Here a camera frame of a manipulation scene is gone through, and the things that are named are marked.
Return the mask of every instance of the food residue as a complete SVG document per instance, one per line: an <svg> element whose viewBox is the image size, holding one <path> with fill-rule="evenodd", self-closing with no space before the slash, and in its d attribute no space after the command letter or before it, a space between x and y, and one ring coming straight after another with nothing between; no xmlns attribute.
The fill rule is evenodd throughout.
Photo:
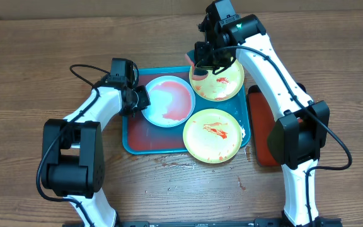
<svg viewBox="0 0 363 227"><path fill-rule="evenodd" d="M192 100L187 88L182 84L174 81L165 81L156 85L149 92L155 90L167 92L172 97L171 103L166 107L167 113L163 114L163 118L171 120L184 120L192 108Z"/></svg>
<svg viewBox="0 0 363 227"><path fill-rule="evenodd" d="M216 122L216 123L213 123L213 124L204 124L204 128L205 130L211 132L211 133L214 133L214 134L217 134L218 136L221 136L223 139L226 139L227 138L227 132L224 132L222 129L214 129L212 127L216 126L216 125L222 125L222 123L220 122Z"/></svg>
<svg viewBox="0 0 363 227"><path fill-rule="evenodd" d="M242 190L246 190L246 187L242 185L242 182L240 182L240 178L238 177L238 184L239 184L239 187L242 189Z"/></svg>
<svg viewBox="0 0 363 227"><path fill-rule="evenodd" d="M220 82L220 83L229 83L229 81L228 81L228 79L226 79L226 78L218 78L217 79L217 82Z"/></svg>
<svg viewBox="0 0 363 227"><path fill-rule="evenodd" d="M193 168L194 169L194 165L191 165L191 164L179 164L179 163L170 163L170 164L167 164L167 163L162 163L162 166L163 167L172 167L172 166L179 166L179 167L187 167L187 168Z"/></svg>
<svg viewBox="0 0 363 227"><path fill-rule="evenodd" d="M246 158L248 161L251 161L251 158L250 158L250 146L247 145L246 148L245 148L245 155L246 155Z"/></svg>

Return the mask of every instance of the white plate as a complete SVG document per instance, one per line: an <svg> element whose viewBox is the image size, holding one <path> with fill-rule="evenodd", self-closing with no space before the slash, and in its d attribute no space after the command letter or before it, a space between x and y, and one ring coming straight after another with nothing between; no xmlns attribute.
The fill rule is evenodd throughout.
<svg viewBox="0 0 363 227"><path fill-rule="evenodd" d="M194 91L184 79L177 76L160 76L149 82L146 90L151 104L142 114L156 126L180 125L193 113Z"/></svg>

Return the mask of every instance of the red smear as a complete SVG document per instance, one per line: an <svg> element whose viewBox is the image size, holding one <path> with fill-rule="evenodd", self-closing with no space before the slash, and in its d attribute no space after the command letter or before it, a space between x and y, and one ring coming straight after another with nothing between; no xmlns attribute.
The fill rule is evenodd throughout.
<svg viewBox="0 0 363 227"><path fill-rule="evenodd" d="M240 182L240 178L238 177L238 182L239 182L239 187L242 189L242 190L246 190L246 187L242 185L242 183Z"/></svg>
<svg viewBox="0 0 363 227"><path fill-rule="evenodd" d="M229 83L229 81L228 81L228 79L226 79L226 78L218 78L217 79L217 82L220 82L220 83Z"/></svg>
<svg viewBox="0 0 363 227"><path fill-rule="evenodd" d="M188 90L180 83L166 81L156 85L151 91L159 90L169 93L172 96L172 103L167 106L168 112L163 118L171 120L183 120L192 109L192 101Z"/></svg>
<svg viewBox="0 0 363 227"><path fill-rule="evenodd" d="M204 127L214 127L214 126L219 126L219 125L227 125L228 123L222 124L220 122L215 122L212 124L205 124Z"/></svg>
<svg viewBox="0 0 363 227"><path fill-rule="evenodd" d="M212 127L214 126L218 126L218 125L223 125L222 123L220 122L215 122L215 123L212 123L212 124L204 124L204 128L205 130L211 132L211 133L214 133L214 134L217 134L218 136L221 136L223 139L226 139L227 138L227 132L224 132L222 129L214 129Z"/></svg>

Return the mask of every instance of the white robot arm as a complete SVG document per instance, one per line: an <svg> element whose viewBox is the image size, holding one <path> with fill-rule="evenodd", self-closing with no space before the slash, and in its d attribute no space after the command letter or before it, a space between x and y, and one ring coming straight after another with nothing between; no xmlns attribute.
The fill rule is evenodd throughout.
<svg viewBox="0 0 363 227"><path fill-rule="evenodd" d="M259 33L246 38L245 41L246 42L242 44L242 46L261 51L275 62L289 86L293 88L294 94L302 105L307 107L309 103L313 102L312 98L300 89L281 63L277 54L274 52L274 48L272 47L270 38L267 34L262 35ZM294 113L301 109L296 102L292 101L292 97L288 93L280 76L277 74L277 71L268 61L264 61L262 56L244 49L237 49L236 58L243 67L248 70L258 87L261 89L270 105L275 121L284 117L284 112L287 110ZM316 166L317 163L318 160L308 160L298 165L295 170L289 168L287 165L282 165L285 184L284 213L294 226L304 226L309 223L309 215L306 207L305 173L309 168ZM314 219L319 216L314 201L314 171L311 172L311 176L309 177L309 198L312 219L314 221Z"/></svg>
<svg viewBox="0 0 363 227"><path fill-rule="evenodd" d="M101 188L105 175L101 132L114 115L133 115L150 104L145 86L137 86L138 76L132 61L113 59L110 74L93 85L91 96L74 113L45 123L37 188L45 199L70 202L86 226L115 226L119 222ZM61 154L61 149L69 148L78 148L79 156ZM39 178L46 189L64 198L46 196Z"/></svg>

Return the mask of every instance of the wood grain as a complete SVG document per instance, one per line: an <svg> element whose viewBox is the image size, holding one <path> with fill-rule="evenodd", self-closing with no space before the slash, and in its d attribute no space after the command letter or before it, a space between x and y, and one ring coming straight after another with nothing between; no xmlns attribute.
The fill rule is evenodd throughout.
<svg viewBox="0 0 363 227"><path fill-rule="evenodd" d="M318 171L320 214L363 226L363 11L257 16L293 77L315 100L327 102L329 126L354 157L344 172ZM184 53L203 39L196 27L201 20L202 15L0 21L0 226L79 221L69 204L44 201L35 188L44 122L63 118L89 96L90 87L68 67L109 69L112 57L132 59L141 68L185 65ZM92 81L101 76L79 73ZM252 84L247 74L246 88ZM133 158L122 146L120 117L107 125L103 139L103 188L123 220L248 220L278 217L283 209L280 168L258 166L251 144L221 165L187 154ZM191 167L162 166L172 162ZM344 162L343 151L328 137L320 164Z"/></svg>
<svg viewBox="0 0 363 227"><path fill-rule="evenodd" d="M0 0L0 19L204 14L213 0ZM363 0L231 0L236 12L360 10Z"/></svg>

